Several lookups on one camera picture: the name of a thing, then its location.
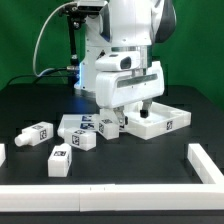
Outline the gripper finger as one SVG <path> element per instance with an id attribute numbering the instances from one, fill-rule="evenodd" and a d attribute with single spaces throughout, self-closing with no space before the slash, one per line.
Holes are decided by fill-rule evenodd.
<path id="1" fill-rule="evenodd" d="M 150 114 L 150 108 L 152 105 L 152 100 L 148 99 L 143 102 L 142 109 L 140 110 L 140 116 L 142 118 L 147 118 Z"/>
<path id="2" fill-rule="evenodd" d="M 115 108 L 114 113 L 117 117 L 118 123 L 121 126 L 125 126 L 125 125 L 128 124 L 128 117 L 124 114 L 124 108 L 123 107 Z"/>

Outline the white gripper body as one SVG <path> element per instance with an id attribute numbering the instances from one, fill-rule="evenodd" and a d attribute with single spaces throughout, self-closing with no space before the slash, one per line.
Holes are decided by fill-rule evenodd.
<path id="1" fill-rule="evenodd" d="M 159 61 L 146 71 L 140 67 L 139 53 L 108 53 L 95 62 L 96 103 L 113 109 L 160 96 L 164 77 Z"/>

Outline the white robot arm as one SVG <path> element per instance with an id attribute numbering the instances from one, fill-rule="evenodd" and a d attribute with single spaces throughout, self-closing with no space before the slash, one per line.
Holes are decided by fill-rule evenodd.
<path id="1" fill-rule="evenodd" d="M 172 0 L 75 0 L 86 25 L 85 56 L 79 89 L 96 97 L 97 105 L 118 124 L 128 119 L 129 104 L 142 104 L 149 116 L 154 97 L 164 92 L 161 64 L 152 46 L 174 32 Z"/>

